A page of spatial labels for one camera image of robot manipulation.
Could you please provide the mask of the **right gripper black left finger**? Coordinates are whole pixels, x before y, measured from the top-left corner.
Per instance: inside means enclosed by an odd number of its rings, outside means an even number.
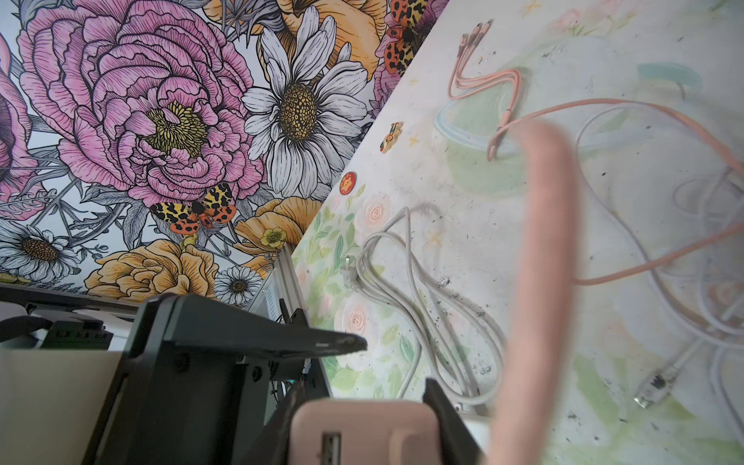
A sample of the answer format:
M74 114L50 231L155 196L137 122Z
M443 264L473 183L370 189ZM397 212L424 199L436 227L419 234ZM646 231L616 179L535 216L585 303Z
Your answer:
M267 425L247 453L238 461L240 465L285 465L288 463L289 440L292 420L305 402L304 383L290 388L279 402Z

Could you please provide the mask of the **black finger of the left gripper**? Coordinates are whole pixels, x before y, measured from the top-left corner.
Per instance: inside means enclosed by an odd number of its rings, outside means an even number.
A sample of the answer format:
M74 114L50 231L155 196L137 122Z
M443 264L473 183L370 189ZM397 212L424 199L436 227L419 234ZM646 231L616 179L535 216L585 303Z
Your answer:
M269 388L277 366L366 347L352 333L281 324L202 296L151 298L139 308L83 462L238 464L276 409ZM304 403L329 393L319 375L298 382Z

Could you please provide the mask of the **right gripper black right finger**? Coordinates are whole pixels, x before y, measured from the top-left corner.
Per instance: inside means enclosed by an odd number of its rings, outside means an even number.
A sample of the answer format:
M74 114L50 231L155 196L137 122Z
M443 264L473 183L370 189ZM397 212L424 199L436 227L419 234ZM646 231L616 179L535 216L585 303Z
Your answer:
M422 401L433 410L439 422L443 463L478 464L482 450L436 380L431 378L425 380Z

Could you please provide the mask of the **pink brown USB charger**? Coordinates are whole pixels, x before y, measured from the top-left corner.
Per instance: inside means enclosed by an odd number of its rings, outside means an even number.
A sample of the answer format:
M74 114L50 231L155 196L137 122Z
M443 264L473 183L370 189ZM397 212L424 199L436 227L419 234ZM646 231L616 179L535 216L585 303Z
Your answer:
M292 420L287 462L442 464L439 420L412 401L310 401Z

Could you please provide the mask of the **round red sticker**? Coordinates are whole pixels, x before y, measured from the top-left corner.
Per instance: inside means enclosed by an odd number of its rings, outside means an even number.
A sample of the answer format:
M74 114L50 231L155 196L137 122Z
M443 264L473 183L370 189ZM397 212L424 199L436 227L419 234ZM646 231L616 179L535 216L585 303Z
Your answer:
M358 176L355 172L346 172L344 176L341 177L341 180L338 185L339 193L342 196L348 196L350 195L355 187L356 183L358 181Z

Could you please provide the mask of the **small orange flower sticker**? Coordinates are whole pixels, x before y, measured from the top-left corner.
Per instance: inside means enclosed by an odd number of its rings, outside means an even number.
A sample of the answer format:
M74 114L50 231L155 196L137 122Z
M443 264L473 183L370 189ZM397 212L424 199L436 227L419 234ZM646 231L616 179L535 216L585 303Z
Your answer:
M387 153L394 146L394 144L397 142L398 138L402 134L403 125L403 122L395 122L391 124L389 133L387 133L380 144L381 153Z

